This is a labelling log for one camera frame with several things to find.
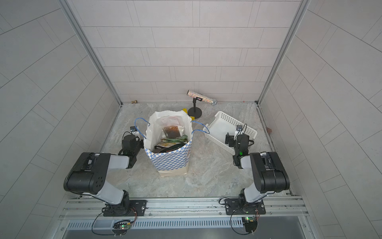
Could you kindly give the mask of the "blue checkered paper bag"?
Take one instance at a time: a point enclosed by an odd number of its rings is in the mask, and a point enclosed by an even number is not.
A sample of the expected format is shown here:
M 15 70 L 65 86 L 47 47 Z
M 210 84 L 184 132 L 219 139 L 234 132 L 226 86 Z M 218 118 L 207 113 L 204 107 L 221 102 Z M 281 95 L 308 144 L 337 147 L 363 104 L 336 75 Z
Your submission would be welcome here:
M 137 118 L 134 126 L 143 137 L 144 150 L 162 177 L 180 176 L 188 173 L 193 136 L 197 123 L 184 111 L 155 112 L 149 118 Z

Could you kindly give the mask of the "green condiment packet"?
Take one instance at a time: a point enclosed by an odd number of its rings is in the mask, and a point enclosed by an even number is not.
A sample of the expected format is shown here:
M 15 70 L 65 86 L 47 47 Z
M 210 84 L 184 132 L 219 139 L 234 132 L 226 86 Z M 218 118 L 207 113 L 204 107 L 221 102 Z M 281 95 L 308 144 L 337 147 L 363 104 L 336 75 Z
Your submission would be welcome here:
M 185 143 L 187 144 L 189 142 L 187 135 L 182 135 L 176 138 L 163 138 L 161 139 L 161 142 L 173 142 L 173 143 Z

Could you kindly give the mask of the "red condiment packet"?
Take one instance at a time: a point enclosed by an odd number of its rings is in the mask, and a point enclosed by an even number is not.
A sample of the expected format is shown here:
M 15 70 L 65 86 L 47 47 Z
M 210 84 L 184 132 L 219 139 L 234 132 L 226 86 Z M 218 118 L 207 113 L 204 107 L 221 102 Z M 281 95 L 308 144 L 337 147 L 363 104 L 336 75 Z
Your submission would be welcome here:
M 181 125 L 179 117 L 169 116 L 161 118 L 162 130 L 169 139 L 175 139 L 182 137 L 184 133 L 184 127 Z

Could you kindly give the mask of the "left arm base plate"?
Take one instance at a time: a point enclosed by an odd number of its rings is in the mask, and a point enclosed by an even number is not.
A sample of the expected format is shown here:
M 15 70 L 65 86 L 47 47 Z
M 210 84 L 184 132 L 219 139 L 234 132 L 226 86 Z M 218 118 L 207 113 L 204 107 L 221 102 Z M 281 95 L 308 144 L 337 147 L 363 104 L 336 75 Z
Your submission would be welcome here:
M 118 205 L 106 204 L 102 209 L 104 217 L 140 217 L 144 216 L 147 200 L 123 201 Z

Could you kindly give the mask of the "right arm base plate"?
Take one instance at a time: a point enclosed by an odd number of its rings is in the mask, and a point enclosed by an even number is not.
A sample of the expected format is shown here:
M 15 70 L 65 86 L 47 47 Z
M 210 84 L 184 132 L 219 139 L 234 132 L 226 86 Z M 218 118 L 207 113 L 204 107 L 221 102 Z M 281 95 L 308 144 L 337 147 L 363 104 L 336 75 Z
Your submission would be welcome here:
M 265 205 L 263 201 L 256 203 L 240 202 L 238 198 L 220 198 L 218 203 L 223 205 L 226 215 L 265 215 Z

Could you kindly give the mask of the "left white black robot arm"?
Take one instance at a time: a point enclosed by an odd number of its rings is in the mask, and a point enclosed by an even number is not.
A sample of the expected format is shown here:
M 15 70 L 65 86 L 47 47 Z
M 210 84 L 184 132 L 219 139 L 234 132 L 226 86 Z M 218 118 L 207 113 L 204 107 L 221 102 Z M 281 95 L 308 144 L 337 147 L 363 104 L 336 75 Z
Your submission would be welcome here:
M 107 182 L 107 173 L 112 169 L 130 169 L 136 156 L 143 148 L 139 136 L 128 133 L 122 138 L 122 149 L 118 154 L 83 152 L 64 180 L 67 192 L 92 196 L 105 202 L 102 210 L 105 217 L 143 216 L 146 200 L 133 200 L 125 190 Z

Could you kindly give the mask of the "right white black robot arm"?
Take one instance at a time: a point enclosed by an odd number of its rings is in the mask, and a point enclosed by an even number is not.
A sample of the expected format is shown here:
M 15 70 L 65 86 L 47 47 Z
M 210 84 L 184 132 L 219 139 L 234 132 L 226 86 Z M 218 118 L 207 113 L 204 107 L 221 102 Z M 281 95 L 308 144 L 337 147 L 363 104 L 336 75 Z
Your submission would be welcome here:
M 249 135 L 237 136 L 227 134 L 225 143 L 234 148 L 233 164 L 239 169 L 252 170 L 253 183 L 241 190 L 238 199 L 224 198 L 226 213 L 254 213 L 261 209 L 263 199 L 268 195 L 288 190 L 290 180 L 276 152 L 249 152 L 254 144 Z

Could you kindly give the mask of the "white perforated plastic basket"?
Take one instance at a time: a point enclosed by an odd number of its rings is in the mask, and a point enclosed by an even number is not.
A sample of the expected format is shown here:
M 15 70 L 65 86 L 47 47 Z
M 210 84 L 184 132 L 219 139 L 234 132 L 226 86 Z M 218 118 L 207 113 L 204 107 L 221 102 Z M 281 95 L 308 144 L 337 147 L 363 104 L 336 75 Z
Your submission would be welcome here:
M 215 143 L 217 146 L 229 152 L 231 155 L 235 154 L 234 148 L 225 144 L 225 137 L 227 133 L 233 136 L 236 132 L 237 125 L 245 125 L 223 111 L 218 111 L 215 114 L 215 119 L 211 124 L 206 124 L 205 130 L 209 130 L 210 134 L 205 134 L 205 137 Z

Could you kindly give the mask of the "dark fish seasoning packet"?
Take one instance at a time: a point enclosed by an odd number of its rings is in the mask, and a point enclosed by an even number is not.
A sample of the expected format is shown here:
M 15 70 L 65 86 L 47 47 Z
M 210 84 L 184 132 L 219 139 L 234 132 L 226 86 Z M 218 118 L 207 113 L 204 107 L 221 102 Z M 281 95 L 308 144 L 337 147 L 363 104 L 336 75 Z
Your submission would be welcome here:
M 156 145 L 152 152 L 153 153 L 167 153 L 167 152 L 171 152 L 171 151 L 180 149 L 185 145 L 186 145 L 185 143 L 169 142 L 169 143 L 164 144 L 164 145 Z

